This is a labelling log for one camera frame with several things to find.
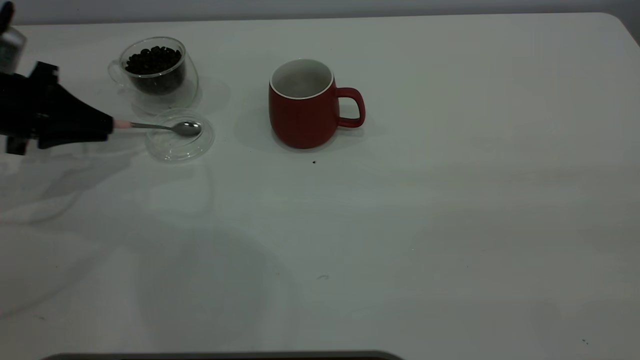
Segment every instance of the glass cup handle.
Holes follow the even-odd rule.
[[[127,83],[125,82],[124,75],[122,74],[122,71],[120,71],[119,66],[120,64],[118,64],[118,60],[113,60],[109,63],[107,72],[109,73],[109,77],[111,78],[111,80],[113,80],[113,82],[122,87],[126,87]]]

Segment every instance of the clear glass saucer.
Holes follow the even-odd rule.
[[[180,136],[173,131],[153,129],[147,133],[145,145],[154,158],[165,162],[192,160],[204,154],[213,144],[214,133],[209,121],[189,109],[172,109],[160,113],[154,124],[172,127],[182,121],[192,121],[202,126],[198,136]]]

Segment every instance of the wall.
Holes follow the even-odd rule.
[[[638,0],[13,0],[15,24],[606,12],[640,38]]]

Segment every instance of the mug rim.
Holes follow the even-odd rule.
[[[124,68],[124,66],[122,66],[122,57],[124,56],[124,54],[125,54],[125,53],[130,49],[130,48],[132,48],[132,47],[134,47],[134,46],[136,46],[136,45],[138,45],[138,44],[140,44],[140,43],[143,43],[143,42],[149,41],[149,40],[159,40],[159,39],[175,41],[176,43],[178,43],[178,45],[180,45],[180,46],[182,47],[182,49],[183,49],[182,56],[180,57],[180,60],[179,60],[179,61],[178,61],[174,66],[170,67],[169,69],[163,70],[163,71],[161,71],[161,72],[155,72],[155,73],[153,73],[153,74],[144,74],[144,75],[134,74],[134,73],[132,73],[132,72],[129,72],[129,71],[127,71],[127,70]],[[186,47],[184,47],[184,44],[183,44],[180,40],[175,39],[175,38],[170,38],[170,37],[150,37],[150,38],[145,38],[145,39],[140,40],[140,41],[136,41],[135,43],[133,43],[133,44],[131,44],[131,45],[127,46],[127,47],[122,51],[122,53],[120,54],[120,58],[118,59],[118,66],[120,67],[120,70],[122,70],[125,74],[129,75],[129,76],[130,76],[130,77],[132,77],[132,78],[138,78],[138,79],[156,78],[156,77],[158,77],[158,76],[162,76],[162,75],[168,74],[168,73],[170,73],[171,71],[175,70],[178,66],[180,66],[180,65],[182,65],[182,63],[184,63],[184,59],[185,59],[186,57],[187,57],[187,48],[186,48]]]
[[[329,70],[329,73],[331,74],[331,80],[329,81],[329,84],[320,92],[318,92],[317,94],[311,95],[311,96],[305,96],[305,97],[293,97],[293,96],[287,96],[281,92],[279,92],[276,87],[273,85],[273,76],[276,74],[276,72],[278,72],[278,70],[280,70],[283,66],[288,65],[290,63],[295,63],[298,61],[313,61],[316,62],[322,66],[324,66],[327,70]],[[308,58],[299,58],[299,59],[295,59],[295,60],[290,60],[285,62],[284,64],[281,64],[280,66],[278,66],[272,73],[271,73],[271,77],[269,78],[269,87],[278,95],[285,97],[286,99],[291,99],[291,100],[307,100],[307,99],[313,99],[314,97],[320,96],[322,94],[324,94],[327,90],[329,90],[329,88],[333,85],[333,82],[335,81],[335,77],[333,76],[333,70],[327,66],[327,64],[315,60],[315,59],[308,59]]]

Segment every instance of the mug handle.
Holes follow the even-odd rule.
[[[113,60],[109,63],[109,66],[107,66],[107,72],[109,73],[109,77],[111,78],[111,80],[113,80],[114,83],[122,87],[126,87],[127,83],[125,82],[122,71],[118,69],[119,66],[120,64],[118,64],[118,60]]]
[[[362,100],[362,95],[360,92],[354,88],[338,88],[336,94],[338,97],[349,97],[355,100],[358,105],[358,111],[360,112],[360,117],[357,119],[347,119],[346,117],[340,117],[338,119],[338,126],[344,127],[360,127],[364,123],[364,117],[366,116],[366,111],[364,109],[364,100]]]

